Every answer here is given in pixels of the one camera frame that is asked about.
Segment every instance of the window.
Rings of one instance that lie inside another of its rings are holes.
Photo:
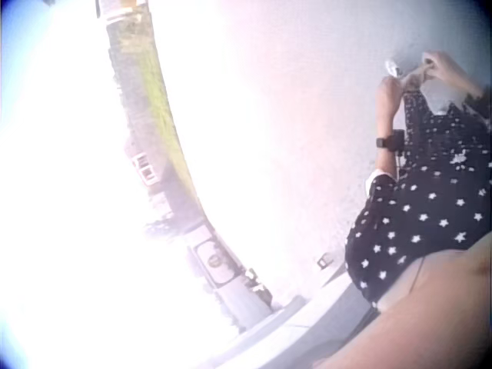
[[[152,165],[148,162],[147,155],[145,153],[142,152],[141,154],[134,156],[131,161],[140,174],[142,181],[147,186],[159,182]]]

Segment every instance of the black star-print dress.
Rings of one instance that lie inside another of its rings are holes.
[[[490,226],[490,89],[434,115],[419,91],[404,96],[404,165],[378,175],[347,238],[348,274],[373,304],[412,261],[466,250]]]

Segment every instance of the grass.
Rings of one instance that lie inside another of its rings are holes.
[[[145,91],[158,126],[159,134],[168,153],[168,158],[174,165],[183,185],[197,201],[198,196],[179,143],[178,133],[176,132],[169,106],[168,95],[162,80],[161,66],[159,65],[157,51],[153,45],[149,45],[139,53],[139,64],[144,78]]]

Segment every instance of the wristwatch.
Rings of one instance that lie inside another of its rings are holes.
[[[402,152],[405,146],[405,131],[394,129],[393,134],[387,138],[376,138],[377,148],[387,148],[391,152]]]

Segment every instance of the skin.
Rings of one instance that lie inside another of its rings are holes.
[[[443,264],[427,282],[316,369],[459,369],[490,347],[492,233]]]
[[[427,78],[439,78],[475,98],[484,93],[449,55],[426,52],[424,60],[430,65]],[[398,80],[383,79],[376,97],[378,137],[393,131],[401,96]],[[394,155],[378,149],[376,168],[396,177]],[[316,369],[473,367],[492,342],[491,260],[492,232],[430,271],[424,283]]]

